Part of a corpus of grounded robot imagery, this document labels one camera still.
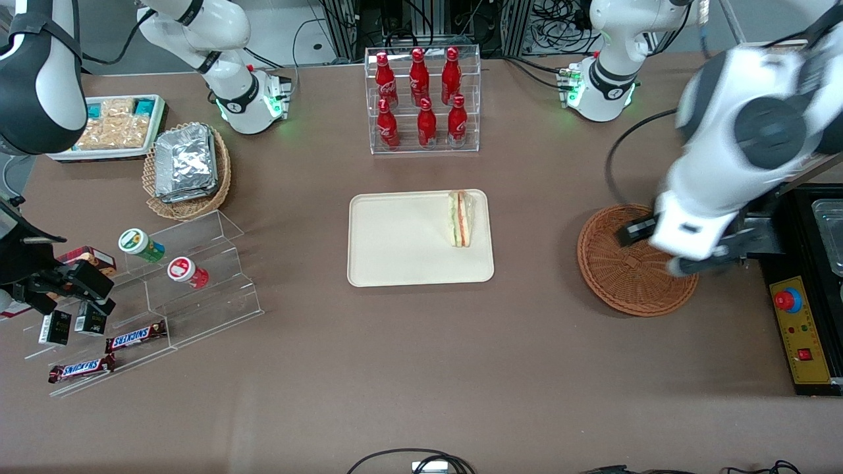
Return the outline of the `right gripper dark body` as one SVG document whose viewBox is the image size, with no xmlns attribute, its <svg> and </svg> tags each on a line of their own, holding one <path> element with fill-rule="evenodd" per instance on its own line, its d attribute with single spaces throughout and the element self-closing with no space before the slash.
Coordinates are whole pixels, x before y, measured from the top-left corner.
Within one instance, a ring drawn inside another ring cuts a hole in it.
<svg viewBox="0 0 843 474">
<path fill-rule="evenodd" d="M 57 279 L 54 243 L 65 243 L 63 236 L 46 234 L 13 218 L 2 218 L 2 290 L 18 303 L 55 301 L 65 288 Z"/>
</svg>

